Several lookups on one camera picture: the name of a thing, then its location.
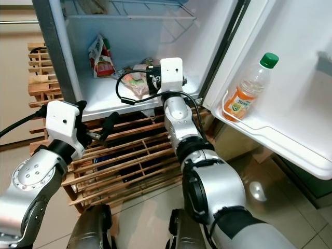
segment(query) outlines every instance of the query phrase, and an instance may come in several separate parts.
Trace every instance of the open refrigerator door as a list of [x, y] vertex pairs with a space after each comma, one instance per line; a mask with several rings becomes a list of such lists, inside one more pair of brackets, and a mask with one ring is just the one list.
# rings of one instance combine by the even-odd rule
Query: open refrigerator door
[[[252, 0], [203, 102], [221, 121], [320, 179], [332, 178], [332, 64], [320, 57], [331, 39], [331, 7]], [[280, 58], [270, 84], [242, 120], [227, 120], [229, 90], [266, 52]]]

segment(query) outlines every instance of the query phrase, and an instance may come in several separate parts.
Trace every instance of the tile floor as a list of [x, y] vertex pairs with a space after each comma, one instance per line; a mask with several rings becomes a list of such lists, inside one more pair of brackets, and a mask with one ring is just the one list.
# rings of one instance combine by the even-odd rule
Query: tile floor
[[[28, 156], [28, 147], [0, 153], [0, 193], [8, 186], [14, 168]], [[247, 208], [255, 217], [274, 225], [297, 248], [332, 249], [332, 226], [272, 160], [258, 164], [246, 156], [231, 165], [243, 178]], [[252, 182], [261, 184], [266, 201], [258, 201], [250, 194]], [[78, 218], [76, 209], [67, 203], [68, 197], [60, 189], [48, 204], [34, 248], [66, 248]], [[112, 209], [111, 234], [116, 237], [118, 248], [164, 248], [171, 211], [181, 207], [182, 187], [177, 184]]]

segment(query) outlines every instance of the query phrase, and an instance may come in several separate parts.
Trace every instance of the wooden crate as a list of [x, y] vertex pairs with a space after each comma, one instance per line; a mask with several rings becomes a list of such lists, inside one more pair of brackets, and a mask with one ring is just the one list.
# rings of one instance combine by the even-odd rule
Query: wooden crate
[[[177, 157], [167, 138], [164, 114], [158, 109], [154, 121], [136, 112], [121, 115], [121, 123], [107, 138], [108, 146], [92, 142], [83, 158], [68, 166], [62, 186], [79, 212], [98, 203], [117, 206], [144, 193], [181, 181]], [[209, 114], [201, 110], [202, 117]], [[104, 120], [86, 122], [98, 132]], [[42, 132], [45, 127], [35, 131]], [[30, 152], [48, 140], [30, 144]], [[97, 158], [105, 161], [96, 162]]]
[[63, 100], [61, 89], [54, 74], [52, 62], [44, 43], [28, 43], [29, 76], [27, 91], [36, 98], [31, 108], [41, 107], [52, 100]]

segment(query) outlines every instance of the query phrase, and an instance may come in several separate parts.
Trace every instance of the juice bottle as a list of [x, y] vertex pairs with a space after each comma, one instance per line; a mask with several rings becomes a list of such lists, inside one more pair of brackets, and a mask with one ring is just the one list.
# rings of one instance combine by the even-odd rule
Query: juice bottle
[[[250, 105], [269, 83], [271, 70], [278, 60], [279, 57], [274, 53], [266, 53], [257, 65], [249, 67], [242, 75], [240, 84], [236, 86], [235, 93], [226, 101], [225, 111], [242, 119]], [[223, 116], [230, 121], [236, 121], [225, 112], [223, 112]]]

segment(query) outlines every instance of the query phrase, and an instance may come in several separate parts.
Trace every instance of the food item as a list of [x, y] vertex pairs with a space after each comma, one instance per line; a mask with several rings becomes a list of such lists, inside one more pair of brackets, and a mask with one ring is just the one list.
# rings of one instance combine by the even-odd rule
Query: food item
[[[235, 93], [226, 101], [225, 111], [238, 119], [244, 118], [250, 105], [269, 83], [271, 69], [274, 68], [278, 60], [279, 57], [275, 54], [266, 53], [258, 65], [249, 67], [242, 75], [242, 80], [236, 87]], [[237, 121], [227, 113], [223, 112], [226, 119]]]
[[98, 35], [97, 39], [88, 49], [93, 77], [110, 77], [115, 73], [114, 65], [110, 58], [109, 42], [106, 38]]
[[[154, 60], [152, 58], [145, 58], [140, 64], [134, 67], [128, 66], [122, 70], [116, 71], [112, 74], [112, 78], [118, 79], [124, 72], [131, 70], [142, 69], [145, 70], [148, 66], [153, 65]], [[146, 73], [132, 73], [125, 75], [121, 82], [128, 88], [130, 88], [137, 97], [142, 98], [143, 95], [149, 93], [149, 87], [146, 81]]]

